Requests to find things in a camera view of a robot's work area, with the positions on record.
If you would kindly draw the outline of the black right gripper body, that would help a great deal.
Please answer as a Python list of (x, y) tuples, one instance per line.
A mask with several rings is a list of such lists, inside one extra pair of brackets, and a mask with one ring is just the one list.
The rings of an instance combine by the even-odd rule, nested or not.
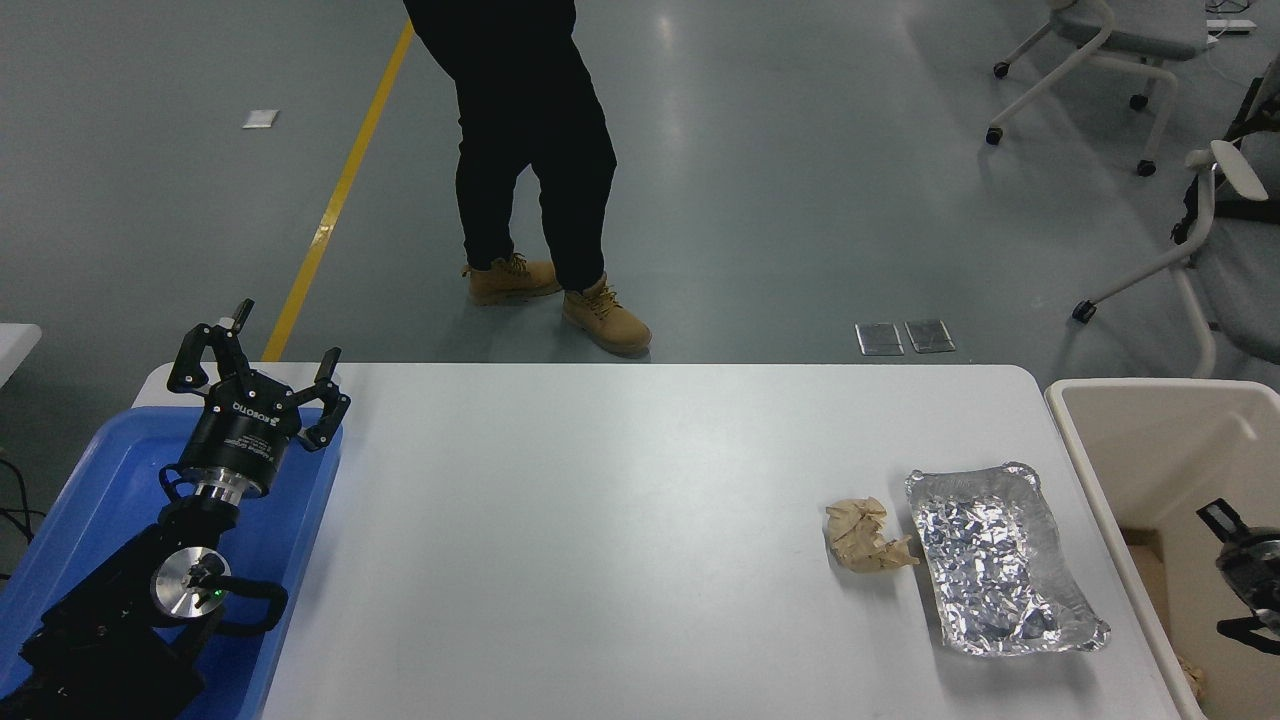
[(1252, 611), (1279, 611), (1277, 533), (1225, 542), (1215, 565), (1236, 597)]

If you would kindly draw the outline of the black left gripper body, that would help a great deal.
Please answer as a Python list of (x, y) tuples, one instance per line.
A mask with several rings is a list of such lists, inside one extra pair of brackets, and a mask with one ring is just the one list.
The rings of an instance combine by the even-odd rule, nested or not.
[(252, 389), (236, 378), (214, 384), (204, 411), (178, 461), (183, 477), (228, 471), (244, 478), (253, 493), (268, 493), (280, 470), (300, 411), (287, 407), (291, 388), (253, 373)]

